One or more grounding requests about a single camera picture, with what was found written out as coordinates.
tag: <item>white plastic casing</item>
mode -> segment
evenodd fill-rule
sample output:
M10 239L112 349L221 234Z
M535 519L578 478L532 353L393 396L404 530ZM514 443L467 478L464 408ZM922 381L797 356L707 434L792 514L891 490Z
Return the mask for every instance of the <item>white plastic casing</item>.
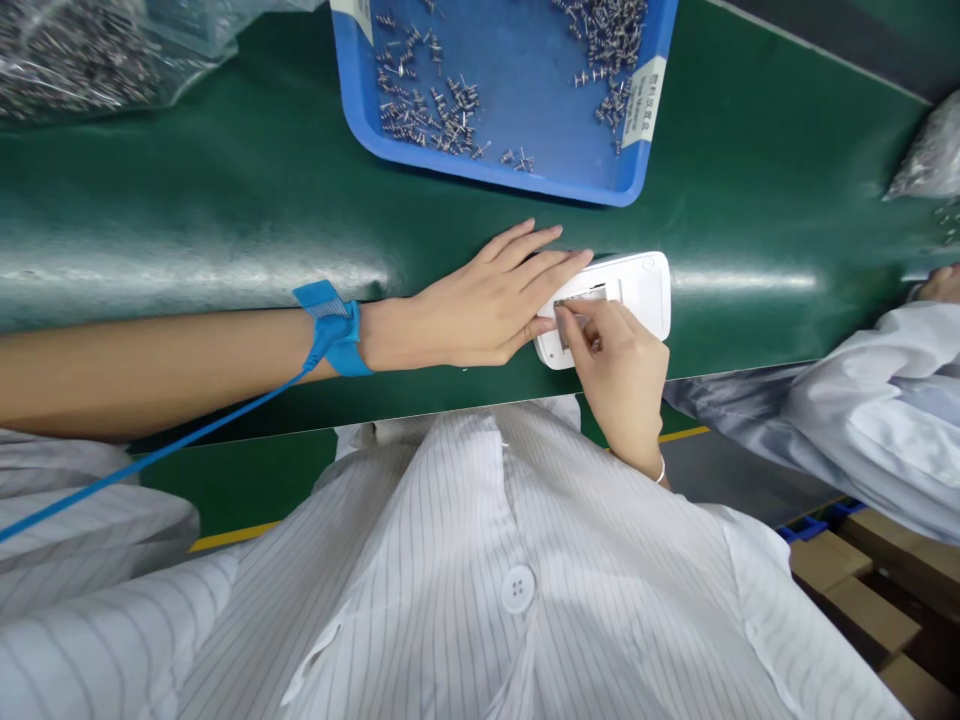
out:
M591 263L560 288L537 315L556 319L554 304L577 297L619 300L658 339L665 340L670 334L670 266L662 252L614 255ZM534 344L547 367L573 367L573 355L564 349L557 330L541 335Z

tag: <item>label on tray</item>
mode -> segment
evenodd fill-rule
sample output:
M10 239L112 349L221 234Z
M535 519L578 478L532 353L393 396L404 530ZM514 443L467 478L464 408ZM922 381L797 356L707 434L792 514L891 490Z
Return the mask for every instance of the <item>label on tray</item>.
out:
M330 9L351 15L367 40L373 45L373 22L370 15L370 0L330 0Z
M660 91L666 70L667 59L657 55L633 74L622 147L640 140L653 140L653 126L657 123L657 108L660 106Z

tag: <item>cardboard box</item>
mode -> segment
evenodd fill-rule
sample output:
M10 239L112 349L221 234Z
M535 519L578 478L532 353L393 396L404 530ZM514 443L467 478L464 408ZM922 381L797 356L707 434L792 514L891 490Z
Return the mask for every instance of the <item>cardboard box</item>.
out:
M869 557L830 531L790 544L790 570L807 593L823 595L848 577L873 569Z
M839 534L894 582L960 622L960 548L929 540L872 509L848 517Z
M920 625L855 577L816 600L874 670L885 667L920 632Z
M960 700L904 655L891 662L880 679L915 720L960 717Z
M920 625L920 634L903 654L954 695L960 695L960 625L948 621L880 573L870 573L862 582Z

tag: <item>blue crate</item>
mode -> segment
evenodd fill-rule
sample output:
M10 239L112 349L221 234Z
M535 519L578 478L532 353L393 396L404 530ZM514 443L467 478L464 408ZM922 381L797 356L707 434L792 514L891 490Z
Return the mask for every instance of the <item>blue crate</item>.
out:
M606 83L574 88L574 74L587 68L586 48L569 34L569 22L549 0L437 0L433 15L422 0L334 0L332 5L344 113L357 140L374 155L590 203L624 207L637 199L650 142L640 140L624 147L619 157L615 154L609 126L593 116L606 95ZM399 28L412 23L424 35L435 30L443 46L442 78L421 46L417 81L404 83L420 90L431 111L430 88L445 92L448 75L459 80L462 74L468 84L478 86L482 109L471 124L480 145L491 142L484 158L451 156L383 132L379 107L387 97L377 87L374 53L394 35L375 21L364 23L372 31L374 46L355 18L362 21L365 15L388 11L398 21L396 38L405 39ZM637 68L657 56L665 62L676 12L677 0L649 0ZM519 155L521 146L536 159L533 173L499 162L505 150Z

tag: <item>forearm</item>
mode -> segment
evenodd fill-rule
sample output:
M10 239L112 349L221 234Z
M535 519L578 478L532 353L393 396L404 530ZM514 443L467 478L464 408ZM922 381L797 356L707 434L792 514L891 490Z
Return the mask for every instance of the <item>forearm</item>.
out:
M360 353L394 369L399 304L364 306ZM147 318L0 337L0 427L129 440L261 395L302 369L313 319L299 309ZM401 347L400 360L411 362ZM323 361L305 382L336 375Z

